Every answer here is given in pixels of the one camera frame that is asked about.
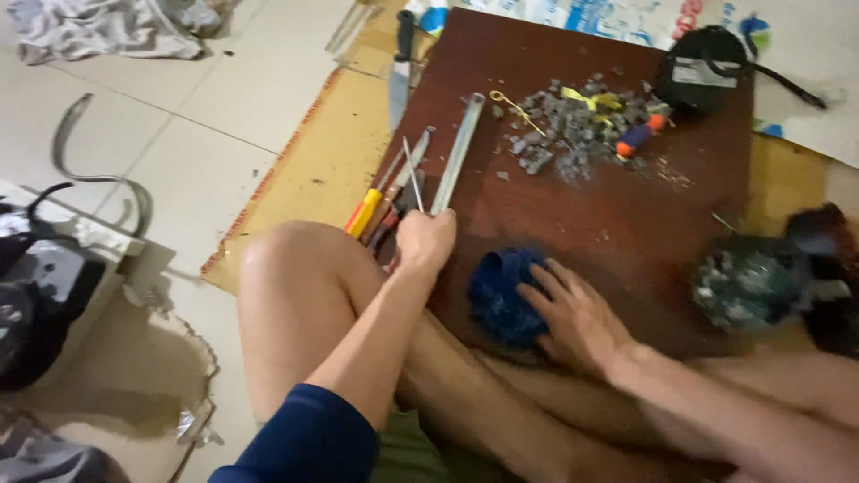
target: bare leg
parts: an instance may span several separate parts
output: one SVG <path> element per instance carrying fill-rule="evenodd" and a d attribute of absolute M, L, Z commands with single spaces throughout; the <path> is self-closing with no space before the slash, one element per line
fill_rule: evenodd
<path fill-rule="evenodd" d="M 618 444 L 670 449 L 722 460 L 704 435 L 663 411 L 597 382 L 569 374 L 480 359 L 501 378 L 568 425 Z M 859 431 L 859 364 L 821 352 L 716 358 L 690 365 L 724 382 L 755 391 L 804 413 Z"/>
<path fill-rule="evenodd" d="M 292 222 L 260 237 L 241 270 L 239 319 L 248 391 L 268 419 L 349 331 L 384 273 L 339 229 Z M 456 443 L 530 481 L 688 479 L 690 465 L 626 454 L 561 424 L 425 321 L 398 397 Z"/>

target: gray fabric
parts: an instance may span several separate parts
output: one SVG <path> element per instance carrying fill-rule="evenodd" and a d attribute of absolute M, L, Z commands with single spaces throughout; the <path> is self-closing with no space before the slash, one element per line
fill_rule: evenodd
<path fill-rule="evenodd" d="M 97 448 L 48 434 L 19 413 L 0 407 L 3 483 L 120 483 L 113 461 Z"/>
<path fill-rule="evenodd" d="M 203 51 L 192 33 L 222 25 L 205 0 L 16 0 L 8 12 L 29 65 L 102 53 L 192 59 Z"/>

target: person's hand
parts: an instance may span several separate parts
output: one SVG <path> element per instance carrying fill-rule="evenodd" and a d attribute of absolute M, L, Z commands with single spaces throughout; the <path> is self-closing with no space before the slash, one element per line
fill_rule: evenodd
<path fill-rule="evenodd" d="M 619 356 L 636 341 L 599 293 L 570 269 L 546 260 L 551 272 L 531 265 L 534 278 L 551 296 L 520 284 L 516 291 L 543 316 L 549 335 L 538 344 L 556 361 L 592 376 L 607 377 Z"/>
<path fill-rule="evenodd" d="M 397 248 L 402 267 L 438 275 L 454 250 L 456 213 L 446 209 L 437 217 L 412 210 L 399 222 Z"/>

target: blue scrub pad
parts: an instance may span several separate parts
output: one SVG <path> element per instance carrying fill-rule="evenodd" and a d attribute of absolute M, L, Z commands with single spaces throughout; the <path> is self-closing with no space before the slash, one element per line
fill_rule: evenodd
<path fill-rule="evenodd" d="M 510 347 L 530 347 L 537 336 L 549 332 L 542 317 L 516 293 L 518 284 L 543 291 L 528 271 L 532 263 L 545 267 L 545 257 L 525 248 L 489 252 L 474 271 L 468 289 L 474 319 L 494 339 Z"/>

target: yellow screwdriver handle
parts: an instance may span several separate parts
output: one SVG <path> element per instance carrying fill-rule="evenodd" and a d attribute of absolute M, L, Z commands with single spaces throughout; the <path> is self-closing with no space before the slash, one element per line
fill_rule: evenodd
<path fill-rule="evenodd" d="M 360 238 L 361 233 L 364 231 L 370 218 L 373 217 L 373 212 L 375 211 L 376 206 L 379 205 L 380 201 L 381 192 L 375 188 L 370 189 L 370 191 L 367 192 L 367 196 L 364 197 L 361 210 L 358 212 L 357 216 L 355 216 L 355 220 L 353 220 L 352 224 L 346 228 L 346 233 L 352 235 L 352 238 Z"/>

